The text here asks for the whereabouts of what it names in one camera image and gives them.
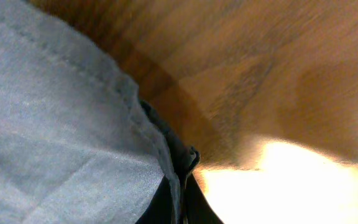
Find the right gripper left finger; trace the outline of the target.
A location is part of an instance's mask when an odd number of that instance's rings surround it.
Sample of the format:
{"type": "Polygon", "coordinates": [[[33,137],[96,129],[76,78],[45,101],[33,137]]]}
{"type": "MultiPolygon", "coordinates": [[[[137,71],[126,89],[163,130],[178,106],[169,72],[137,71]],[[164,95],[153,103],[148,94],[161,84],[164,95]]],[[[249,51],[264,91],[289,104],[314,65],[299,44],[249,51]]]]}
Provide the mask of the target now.
{"type": "Polygon", "coordinates": [[[168,179],[163,177],[149,206],[135,224],[172,224],[174,222],[170,185],[168,179]]]}

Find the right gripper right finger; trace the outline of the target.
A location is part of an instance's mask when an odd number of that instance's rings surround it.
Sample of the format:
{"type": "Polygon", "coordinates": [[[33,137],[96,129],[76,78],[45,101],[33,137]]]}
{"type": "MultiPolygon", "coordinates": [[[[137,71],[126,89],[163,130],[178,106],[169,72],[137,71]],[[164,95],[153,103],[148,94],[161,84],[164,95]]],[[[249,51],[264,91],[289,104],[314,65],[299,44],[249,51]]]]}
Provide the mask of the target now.
{"type": "Polygon", "coordinates": [[[187,224],[223,224],[210,207],[193,174],[186,182],[184,203],[187,224]]]}

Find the navy blue shorts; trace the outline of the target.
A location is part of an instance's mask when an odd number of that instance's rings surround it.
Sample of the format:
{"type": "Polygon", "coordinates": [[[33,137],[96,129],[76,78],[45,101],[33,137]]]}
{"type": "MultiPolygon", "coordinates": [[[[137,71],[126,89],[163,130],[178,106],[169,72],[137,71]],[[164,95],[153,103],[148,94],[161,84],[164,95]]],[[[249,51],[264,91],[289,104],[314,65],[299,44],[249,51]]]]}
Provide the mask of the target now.
{"type": "Polygon", "coordinates": [[[135,81],[27,1],[0,1],[0,223],[135,223],[181,187],[135,81]]]}

